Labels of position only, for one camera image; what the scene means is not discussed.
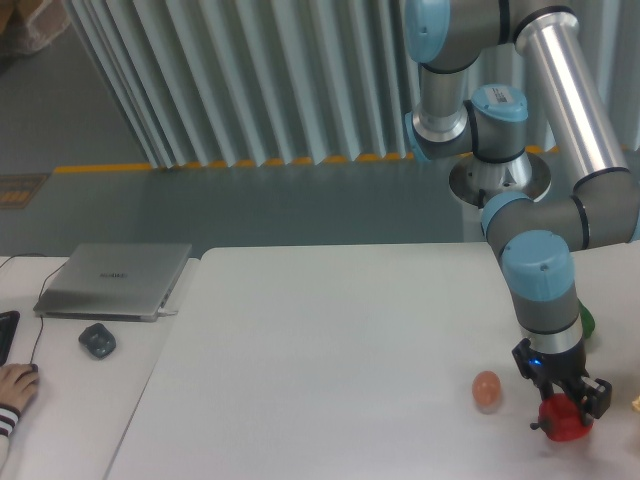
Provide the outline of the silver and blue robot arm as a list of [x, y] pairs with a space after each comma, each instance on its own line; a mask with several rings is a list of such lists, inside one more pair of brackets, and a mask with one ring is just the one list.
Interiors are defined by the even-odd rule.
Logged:
[[[639, 237], [639, 186], [630, 173], [563, 1], [410, 1], [405, 42], [421, 98], [405, 117], [420, 160], [470, 153], [482, 233], [509, 288], [523, 337], [513, 357], [542, 399], [537, 427], [565, 419], [590, 427], [609, 408], [611, 385], [586, 370], [585, 329], [572, 254]], [[539, 202], [490, 184], [526, 164], [522, 94], [487, 85], [464, 95], [486, 49], [510, 44], [534, 70], [551, 130], [568, 161], [570, 197]]]

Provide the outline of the striped sleeve forearm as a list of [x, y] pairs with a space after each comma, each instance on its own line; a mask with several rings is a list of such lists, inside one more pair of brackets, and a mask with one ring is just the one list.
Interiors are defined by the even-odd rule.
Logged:
[[0, 408], [0, 467], [3, 468], [9, 454], [10, 437], [21, 418], [21, 413], [14, 407], [1, 405]]

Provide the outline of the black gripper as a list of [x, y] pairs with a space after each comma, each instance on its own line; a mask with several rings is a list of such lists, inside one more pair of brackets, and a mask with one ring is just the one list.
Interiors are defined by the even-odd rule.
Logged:
[[560, 353], [541, 353], [532, 348], [529, 339], [521, 340], [512, 350], [516, 366], [524, 379], [538, 388], [541, 400], [546, 402], [559, 386], [576, 405], [583, 426], [591, 426], [609, 409], [612, 385], [600, 378], [587, 377], [584, 341]]

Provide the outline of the person's hand on mouse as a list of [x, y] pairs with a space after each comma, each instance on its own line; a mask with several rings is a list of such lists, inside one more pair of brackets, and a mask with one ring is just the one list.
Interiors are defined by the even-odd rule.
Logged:
[[14, 407], [21, 414], [38, 393], [37, 391], [27, 403], [21, 400], [19, 388], [16, 386], [16, 380], [23, 371], [24, 365], [26, 364], [6, 364], [1, 367], [1, 405]]

